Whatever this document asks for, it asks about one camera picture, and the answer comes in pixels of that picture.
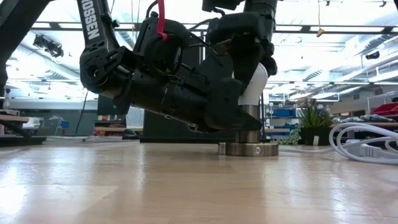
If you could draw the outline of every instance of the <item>metal cylinder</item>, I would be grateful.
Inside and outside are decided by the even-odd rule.
[[[218,154],[223,156],[266,157],[278,156],[278,144],[227,142],[218,144]]]
[[[259,107],[255,105],[243,105],[242,109],[253,118],[260,120]],[[238,131],[236,133],[236,142],[240,143],[259,143],[260,131]]]

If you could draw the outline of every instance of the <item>white cap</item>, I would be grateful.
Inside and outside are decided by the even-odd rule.
[[[248,87],[244,93],[239,97],[239,105],[255,105],[259,104],[260,96],[264,88],[266,87],[268,80],[268,73],[266,68],[259,63],[256,71],[251,78]]]

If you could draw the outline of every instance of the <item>metal base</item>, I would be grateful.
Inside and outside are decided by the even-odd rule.
[[[226,156],[278,156],[278,144],[269,143],[237,143],[227,142],[218,144],[218,154]]]

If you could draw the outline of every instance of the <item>black pot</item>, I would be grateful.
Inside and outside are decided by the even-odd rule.
[[[332,128],[302,128],[300,132],[301,139],[308,146],[329,146],[329,133]],[[314,144],[315,136],[318,136],[318,144]]]

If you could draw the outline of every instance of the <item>ceiling beam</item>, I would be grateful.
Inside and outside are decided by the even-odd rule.
[[[141,28],[142,23],[134,24],[135,30]],[[186,27],[192,27],[195,24],[183,23]],[[120,23],[120,27],[115,31],[131,31],[131,23]],[[206,32],[207,25],[202,25],[194,32]],[[274,33],[276,34],[316,34],[319,25],[300,25],[283,24],[277,25]],[[326,25],[322,26],[325,34],[347,34],[347,35],[378,35],[378,34],[396,34],[398,35],[398,26],[355,26],[355,25]],[[80,22],[36,22],[31,30],[52,30],[52,31],[82,31]]]

